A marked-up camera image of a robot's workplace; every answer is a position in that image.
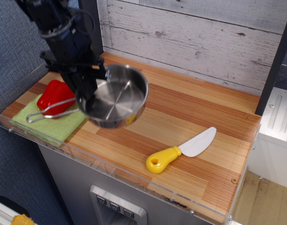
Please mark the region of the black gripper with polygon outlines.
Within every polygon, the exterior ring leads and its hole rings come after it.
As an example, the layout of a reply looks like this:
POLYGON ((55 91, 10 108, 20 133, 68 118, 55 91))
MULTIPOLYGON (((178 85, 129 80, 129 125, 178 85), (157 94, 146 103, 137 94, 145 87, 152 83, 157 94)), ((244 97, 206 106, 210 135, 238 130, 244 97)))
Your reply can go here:
POLYGON ((108 71, 104 59, 91 49, 89 35, 77 30, 40 31, 39 34, 50 48, 40 53, 48 68, 60 72, 74 94, 81 93, 85 100, 90 100, 97 89, 96 78, 108 79, 108 71))

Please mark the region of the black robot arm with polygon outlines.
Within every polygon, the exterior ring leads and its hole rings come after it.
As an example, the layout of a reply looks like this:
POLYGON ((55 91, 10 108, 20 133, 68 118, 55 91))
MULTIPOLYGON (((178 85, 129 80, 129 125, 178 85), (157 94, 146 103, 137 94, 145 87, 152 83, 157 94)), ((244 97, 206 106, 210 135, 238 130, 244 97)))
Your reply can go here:
POLYGON ((83 9, 71 8, 67 0, 18 0, 17 5, 34 22, 49 50, 40 58, 48 70, 60 73, 76 94, 94 102, 97 79, 107 79, 104 59, 94 52, 92 34, 86 20, 94 21, 83 9))

